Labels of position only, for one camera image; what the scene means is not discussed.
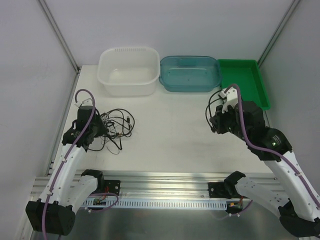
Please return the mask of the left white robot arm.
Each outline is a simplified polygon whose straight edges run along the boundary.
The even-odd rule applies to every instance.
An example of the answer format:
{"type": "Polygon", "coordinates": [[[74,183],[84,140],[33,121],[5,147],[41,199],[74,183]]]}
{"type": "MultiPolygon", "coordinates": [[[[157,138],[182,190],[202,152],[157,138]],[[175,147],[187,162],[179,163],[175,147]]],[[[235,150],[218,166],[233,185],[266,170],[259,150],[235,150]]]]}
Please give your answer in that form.
{"type": "Polygon", "coordinates": [[[99,195],[105,189],[103,172],[86,169],[79,182],[72,182],[90,144],[106,132],[101,117],[93,106],[81,106],[77,118],[62,137],[57,167],[37,200],[29,201],[25,211],[36,232],[67,236],[76,213],[90,194],[99,195]]]}

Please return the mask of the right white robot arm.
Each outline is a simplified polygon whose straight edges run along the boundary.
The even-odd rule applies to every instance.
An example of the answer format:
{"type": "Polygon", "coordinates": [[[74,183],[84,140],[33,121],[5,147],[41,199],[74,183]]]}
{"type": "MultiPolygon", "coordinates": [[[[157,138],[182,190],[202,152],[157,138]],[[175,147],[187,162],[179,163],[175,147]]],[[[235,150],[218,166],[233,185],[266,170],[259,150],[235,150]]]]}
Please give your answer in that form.
{"type": "Polygon", "coordinates": [[[257,185],[240,171],[234,171],[213,190],[215,195],[231,199],[246,197],[273,213],[281,225],[297,238],[320,236],[320,196],[304,176],[291,144],[278,129],[266,126],[263,110],[253,101],[223,104],[205,118],[213,133],[231,133],[243,140],[274,174],[286,198],[257,185]]]}

